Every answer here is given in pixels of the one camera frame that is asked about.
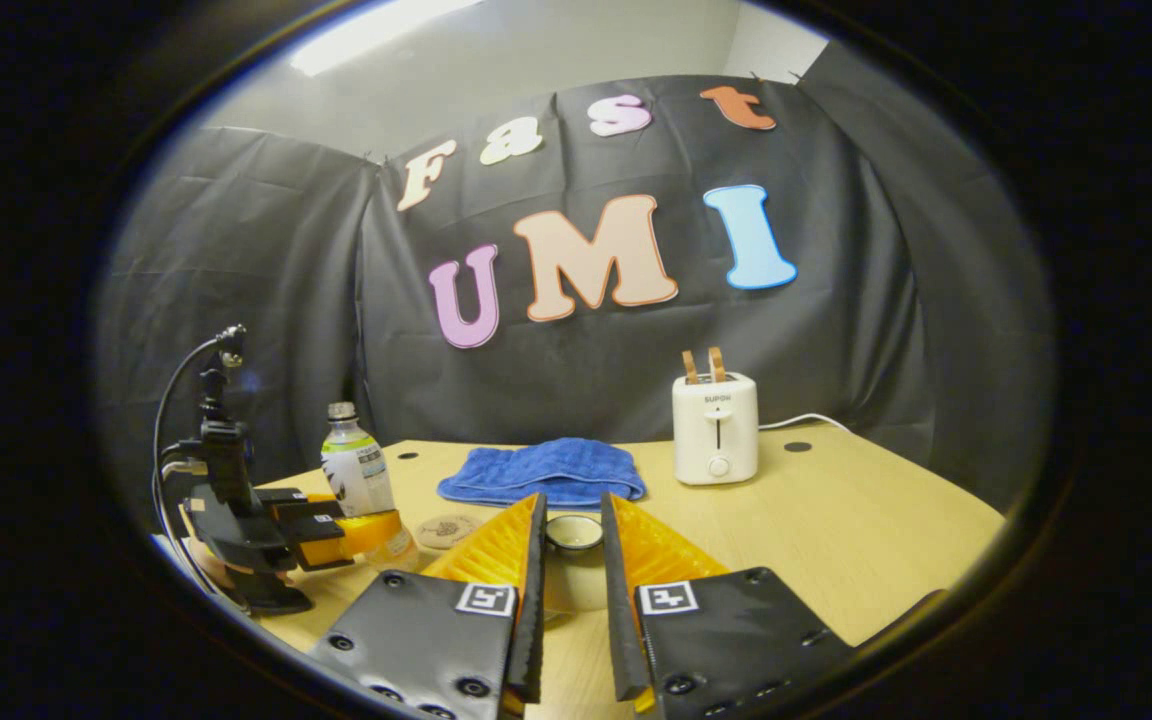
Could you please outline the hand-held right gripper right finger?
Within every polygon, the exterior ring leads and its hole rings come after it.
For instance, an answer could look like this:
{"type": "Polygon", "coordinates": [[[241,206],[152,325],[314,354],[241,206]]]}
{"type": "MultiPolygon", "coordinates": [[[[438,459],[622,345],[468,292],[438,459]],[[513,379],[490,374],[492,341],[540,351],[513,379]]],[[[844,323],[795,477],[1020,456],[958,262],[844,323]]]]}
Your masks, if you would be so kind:
{"type": "Polygon", "coordinates": [[[602,530],[614,692],[641,717],[770,715],[852,659],[772,569],[727,569],[621,497],[602,530]]]}

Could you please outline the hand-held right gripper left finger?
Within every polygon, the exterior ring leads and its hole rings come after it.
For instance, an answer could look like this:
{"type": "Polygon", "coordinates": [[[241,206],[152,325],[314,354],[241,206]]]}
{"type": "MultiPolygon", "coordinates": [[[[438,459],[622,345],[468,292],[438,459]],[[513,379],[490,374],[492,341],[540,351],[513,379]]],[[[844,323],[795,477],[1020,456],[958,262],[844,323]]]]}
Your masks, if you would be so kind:
{"type": "Polygon", "coordinates": [[[311,650],[371,697],[440,719],[540,700],[547,497],[499,511],[429,568],[384,571],[311,650]]]}

